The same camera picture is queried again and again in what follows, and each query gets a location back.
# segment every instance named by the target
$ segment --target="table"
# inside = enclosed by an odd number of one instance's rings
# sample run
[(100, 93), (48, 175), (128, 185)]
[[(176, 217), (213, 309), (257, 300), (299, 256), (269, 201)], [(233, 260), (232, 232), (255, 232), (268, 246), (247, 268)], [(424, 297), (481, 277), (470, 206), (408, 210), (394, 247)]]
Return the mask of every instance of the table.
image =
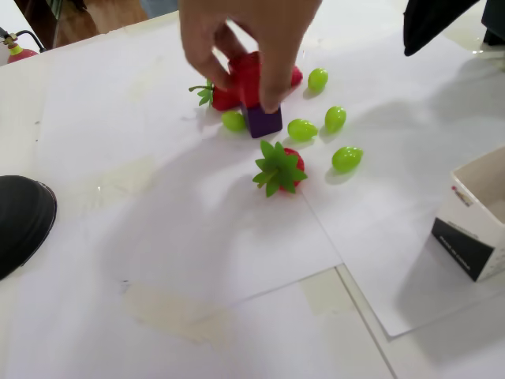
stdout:
[[(342, 48), (360, 40), (371, 40), (397, 32), (402, 27), (403, 0), (374, 2), (360, 0), (358, 4), (338, 0), (329, 6), (334, 12), (320, 13), (308, 30), (305, 44), (337, 44)], [(480, 24), (483, 5), (477, 5), (453, 24), (445, 36), (460, 44), (480, 58), (498, 66), (504, 65), (503, 52), (491, 49), (482, 51), (481, 38), (484, 26)], [(177, 22), (178, 15), (132, 25), (107, 35), (97, 36), (49, 51), (40, 56), (2, 67), (3, 86), (0, 88), (0, 174), (33, 176), (34, 151), (39, 135), (48, 77), (54, 57), (64, 54), (79, 44), (113, 39), (119, 33), (141, 34), (166, 22)], [(347, 30), (347, 37), (341, 31)], [(10, 311), (17, 300), (17, 290), (24, 270), (36, 268), (37, 255), (23, 268), (0, 283), (0, 377), (8, 373), (6, 360), (9, 354), (9, 330), (13, 320)], [(292, 298), (291, 303), (276, 305), (281, 298)], [(294, 299), (305, 299), (295, 302)], [(345, 265), (317, 276), (292, 284), (265, 295), (254, 302), (257, 316), (263, 318), (261, 328), (265, 333), (281, 327), (283, 317), (289, 314), (312, 314), (313, 325), (319, 334), (327, 336), (329, 356), (337, 368), (335, 377), (476, 377), (479, 373), (489, 377), (499, 376), (499, 357), (505, 351), (505, 335), (494, 332), (500, 328), (499, 310), (505, 298), (489, 299), (485, 304), (464, 310), (454, 316), (454, 321), (441, 320), (419, 331), (390, 340), (375, 319)], [(479, 333), (469, 331), (472, 322), (486, 320)], [(294, 329), (307, 325), (294, 317)], [(280, 336), (294, 331), (287, 328)], [(272, 365), (286, 357), (274, 355)]]

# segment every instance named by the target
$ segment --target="purple cube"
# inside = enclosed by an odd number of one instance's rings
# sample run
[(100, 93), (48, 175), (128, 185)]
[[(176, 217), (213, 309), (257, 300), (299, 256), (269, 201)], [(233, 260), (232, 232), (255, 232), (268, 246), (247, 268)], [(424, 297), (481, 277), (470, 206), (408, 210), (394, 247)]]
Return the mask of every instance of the purple cube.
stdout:
[(281, 107), (275, 113), (265, 113), (261, 105), (246, 108), (241, 104), (242, 115), (252, 138), (260, 138), (282, 130)]

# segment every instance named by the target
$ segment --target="hand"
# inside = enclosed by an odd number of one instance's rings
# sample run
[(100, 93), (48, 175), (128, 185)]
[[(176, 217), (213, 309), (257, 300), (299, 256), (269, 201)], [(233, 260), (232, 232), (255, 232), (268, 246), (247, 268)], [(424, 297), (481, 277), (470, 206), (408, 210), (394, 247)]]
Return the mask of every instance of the hand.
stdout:
[(220, 88), (231, 78), (212, 53), (228, 59), (245, 48), (226, 24), (230, 18), (258, 42), (262, 53), (260, 102), (275, 112), (290, 90), (291, 72), (305, 31), (321, 0), (179, 0), (181, 37), (188, 62)]

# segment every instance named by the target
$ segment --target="red fire extinguisher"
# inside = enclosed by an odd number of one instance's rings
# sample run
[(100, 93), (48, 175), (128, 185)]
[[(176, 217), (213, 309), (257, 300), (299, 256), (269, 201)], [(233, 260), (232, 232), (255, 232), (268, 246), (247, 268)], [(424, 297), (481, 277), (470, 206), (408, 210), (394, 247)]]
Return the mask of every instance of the red fire extinguisher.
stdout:
[(9, 34), (5, 30), (0, 28), (0, 35), (4, 38), (3, 44), (7, 46), (7, 48), (9, 49), (9, 52), (10, 52), (10, 56), (7, 59), (7, 63), (17, 62), (17, 61), (20, 61), (21, 59), (32, 57), (33, 55), (38, 54), (33, 50), (24, 49), (16, 43), (17, 38), (23, 34), (29, 34), (30, 36), (32, 36), (32, 38), (35, 40), (37, 45), (39, 45), (41, 53), (46, 51), (46, 49), (44, 49), (44, 47), (42, 46), (40, 41), (37, 39), (37, 37), (32, 32), (30, 32), (28, 30), (22, 30), (16, 34), (14, 34), (14, 33)]

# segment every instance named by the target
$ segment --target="strawberry leaves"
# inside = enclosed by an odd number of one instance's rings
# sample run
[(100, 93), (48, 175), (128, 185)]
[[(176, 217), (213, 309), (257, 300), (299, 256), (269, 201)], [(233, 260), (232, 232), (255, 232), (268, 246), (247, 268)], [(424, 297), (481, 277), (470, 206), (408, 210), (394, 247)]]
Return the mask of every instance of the strawberry leaves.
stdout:
[(307, 175), (297, 168), (298, 156), (287, 155), (284, 147), (277, 142), (275, 147), (266, 141), (260, 142), (264, 158), (258, 159), (256, 165), (261, 172), (254, 177), (253, 182), (258, 188), (266, 185), (267, 197), (270, 197), (279, 188), (295, 193), (295, 182), (307, 179)]
[(214, 85), (212, 84), (212, 82), (207, 80), (206, 86), (197, 85), (195, 87), (189, 88), (189, 91), (193, 92), (195, 89), (201, 89), (201, 91), (197, 93), (197, 95), (201, 97), (201, 100), (198, 103), (198, 105), (201, 106), (204, 105), (205, 103), (208, 103), (208, 105), (211, 106), (214, 94)]

